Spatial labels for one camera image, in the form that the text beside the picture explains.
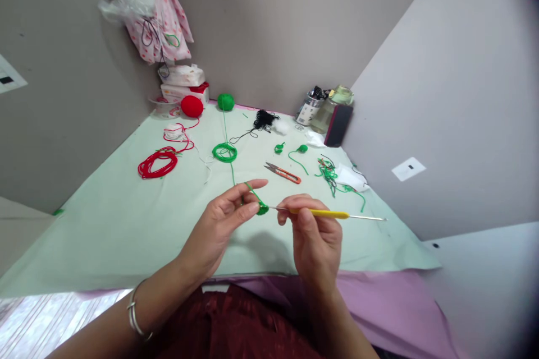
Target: tissue box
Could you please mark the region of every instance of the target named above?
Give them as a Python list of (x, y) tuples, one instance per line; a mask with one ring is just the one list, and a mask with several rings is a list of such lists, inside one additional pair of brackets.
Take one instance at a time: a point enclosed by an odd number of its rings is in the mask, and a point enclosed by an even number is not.
[(159, 77), (163, 84), (178, 87), (198, 87), (205, 82), (204, 72), (197, 65), (169, 66), (168, 68), (162, 66), (159, 69)]
[(188, 95), (197, 97), (202, 101), (204, 106), (209, 102), (209, 84), (207, 82), (204, 82), (198, 87), (179, 87), (162, 84), (161, 92), (163, 93), (163, 97), (170, 103), (179, 103)]

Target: bracelet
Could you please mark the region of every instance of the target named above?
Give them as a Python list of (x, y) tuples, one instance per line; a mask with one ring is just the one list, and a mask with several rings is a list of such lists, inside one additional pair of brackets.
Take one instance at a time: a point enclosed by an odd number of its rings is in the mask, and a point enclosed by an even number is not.
[(131, 325), (131, 328), (133, 328), (135, 330), (135, 332), (137, 334), (139, 334), (142, 339), (144, 340), (144, 342), (147, 342), (150, 340), (150, 338), (153, 336), (153, 333), (150, 333), (148, 336), (146, 336), (144, 334), (144, 332), (140, 329), (139, 327), (139, 323), (137, 323), (136, 321), (136, 316), (135, 316), (135, 304), (136, 304), (136, 301), (135, 301), (135, 293), (136, 293), (136, 290), (139, 288), (139, 286), (144, 282), (144, 280), (142, 282), (140, 282), (136, 288), (133, 289), (133, 291), (131, 292), (131, 296), (129, 298), (129, 305), (127, 306), (127, 312), (129, 314), (129, 324)]

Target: red cord coil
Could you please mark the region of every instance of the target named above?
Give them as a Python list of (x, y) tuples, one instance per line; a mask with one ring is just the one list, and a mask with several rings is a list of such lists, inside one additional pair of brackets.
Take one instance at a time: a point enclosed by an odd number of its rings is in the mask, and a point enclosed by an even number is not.
[[(170, 173), (178, 163), (178, 157), (176, 156), (177, 153), (179, 152), (171, 146), (163, 147), (162, 149), (156, 151), (139, 164), (139, 174), (142, 179), (146, 180), (149, 178), (161, 178)], [(170, 162), (163, 168), (152, 172), (152, 165), (157, 159), (170, 159)]]
[[(200, 118), (198, 119), (196, 124), (194, 124), (191, 127), (188, 127), (187, 129), (194, 128), (199, 123), (200, 123)], [(181, 123), (178, 123), (178, 125), (180, 125), (178, 129), (165, 129), (165, 130), (175, 132), (181, 129), (185, 132), (185, 126), (182, 125)], [(163, 139), (165, 139), (166, 141), (187, 143), (187, 144), (183, 149), (179, 151), (176, 151), (176, 149), (173, 148), (172, 146), (163, 147), (162, 149), (159, 149), (150, 157), (148, 157), (146, 160), (144, 160), (142, 163), (140, 163), (139, 174), (142, 177), (142, 179), (147, 180), (149, 178), (161, 178), (161, 177), (164, 177), (166, 174), (170, 173), (174, 169), (174, 167), (176, 167), (176, 164), (178, 163), (177, 154), (180, 154), (183, 151), (191, 150), (195, 147), (195, 144), (193, 143), (192, 140), (189, 140), (189, 137), (187, 136), (186, 132), (185, 132), (185, 137), (187, 138), (187, 140), (170, 140), (170, 139), (167, 139), (165, 135), (163, 135)], [(157, 159), (160, 159), (160, 160), (170, 159), (170, 162), (163, 168), (160, 168), (159, 170), (152, 172), (152, 165)]]

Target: light switch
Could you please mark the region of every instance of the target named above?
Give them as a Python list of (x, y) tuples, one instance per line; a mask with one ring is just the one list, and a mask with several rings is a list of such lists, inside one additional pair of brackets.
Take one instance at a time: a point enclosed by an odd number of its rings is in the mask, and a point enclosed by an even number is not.
[(402, 164), (397, 165), (393, 171), (393, 174), (402, 182), (406, 181), (409, 178), (412, 178), (414, 175), (419, 174), (421, 171), (425, 171), (426, 168), (423, 164), (417, 161), (417, 158), (410, 157), (408, 160)]

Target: light green tablecloth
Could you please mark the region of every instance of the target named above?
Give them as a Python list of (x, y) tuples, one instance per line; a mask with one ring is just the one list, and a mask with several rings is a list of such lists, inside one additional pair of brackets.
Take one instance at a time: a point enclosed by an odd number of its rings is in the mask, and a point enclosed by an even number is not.
[[(226, 113), (229, 137), (252, 128), (255, 114), (245, 109)], [(291, 117), (282, 118), (292, 127), (287, 136), (256, 132), (257, 139), (248, 135), (236, 144), (236, 181), (268, 178), (268, 186), (258, 195), (269, 206), (306, 192), (332, 210), (359, 214), (359, 196), (338, 192), (334, 199), (324, 179), (314, 176), (321, 153), (336, 165), (350, 166), (346, 153), (341, 148), (309, 148), (304, 155), (295, 154), (309, 171), (307, 176), (287, 157), (289, 151), (305, 143), (304, 133), (294, 129)], [(183, 153), (176, 168), (163, 179), (142, 180), (137, 173), (140, 162), (156, 149), (180, 145), (163, 140), (163, 129), (172, 122), (186, 127), (193, 124), (183, 118), (146, 119), (75, 192), (63, 207), (65, 213), (0, 279), (0, 296), (129, 288), (178, 254), (208, 201), (232, 186), (232, 176), (229, 164), (215, 161), (211, 179), (204, 184), (209, 172), (193, 149)], [(222, 122), (222, 112), (209, 105), (200, 124), (188, 131), (203, 158), (224, 141)], [(283, 141), (285, 152), (275, 155), (273, 148)], [(265, 162), (298, 175), (301, 184), (271, 173), (264, 168)], [(387, 217), (389, 221), (342, 220), (341, 269), (397, 271), (439, 266), (374, 191), (368, 190), (364, 196), (364, 215)], [(295, 273), (291, 225), (280, 227), (272, 210), (234, 233), (216, 276), (260, 273)]]

